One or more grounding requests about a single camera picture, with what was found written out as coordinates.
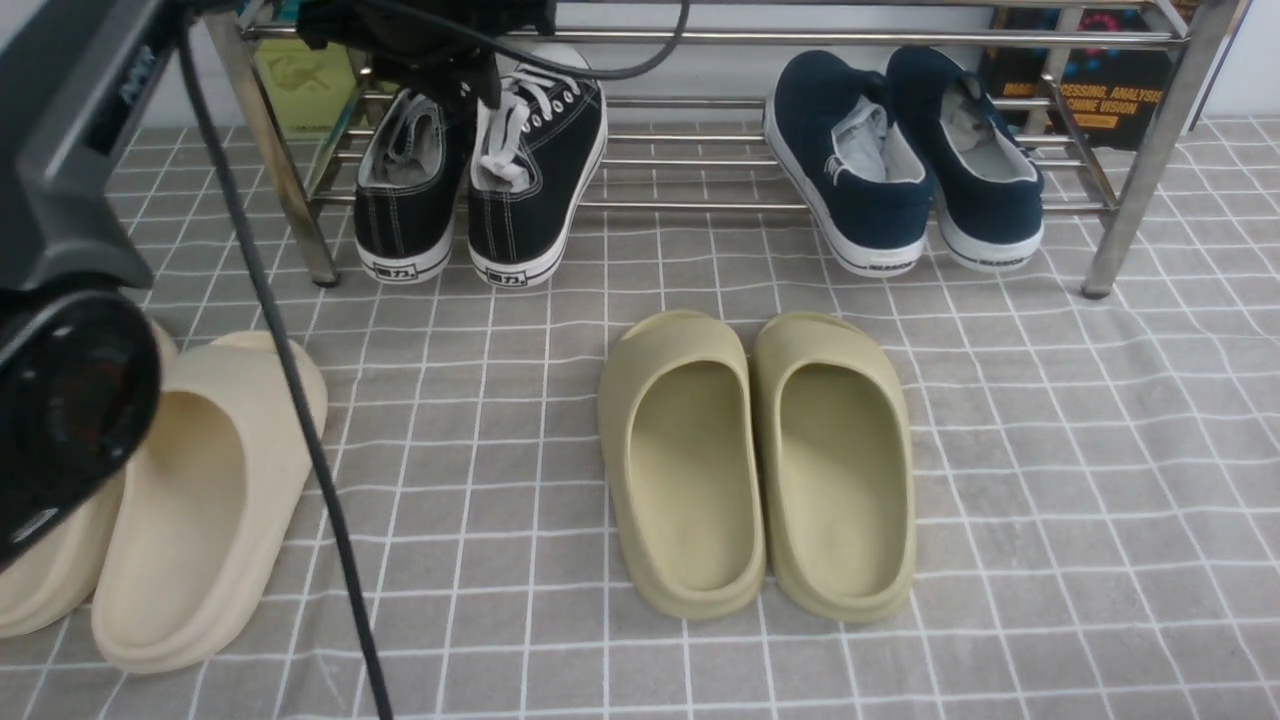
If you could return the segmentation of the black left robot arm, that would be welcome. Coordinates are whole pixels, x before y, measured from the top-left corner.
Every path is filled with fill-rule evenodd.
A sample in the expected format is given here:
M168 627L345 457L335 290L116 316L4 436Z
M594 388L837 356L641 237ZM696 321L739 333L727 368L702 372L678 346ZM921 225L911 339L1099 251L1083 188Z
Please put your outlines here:
M45 1L3 42L3 566L123 469L160 352L108 184L166 64L243 1Z

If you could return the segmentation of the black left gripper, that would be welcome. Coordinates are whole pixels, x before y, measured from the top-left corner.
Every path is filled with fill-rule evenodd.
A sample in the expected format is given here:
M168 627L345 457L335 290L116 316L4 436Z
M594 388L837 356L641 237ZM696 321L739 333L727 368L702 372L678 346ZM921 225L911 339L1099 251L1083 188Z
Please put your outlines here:
M365 53L379 79L452 109L495 109L502 85L494 50L471 35L556 31L554 1L302 1L296 29L311 49Z

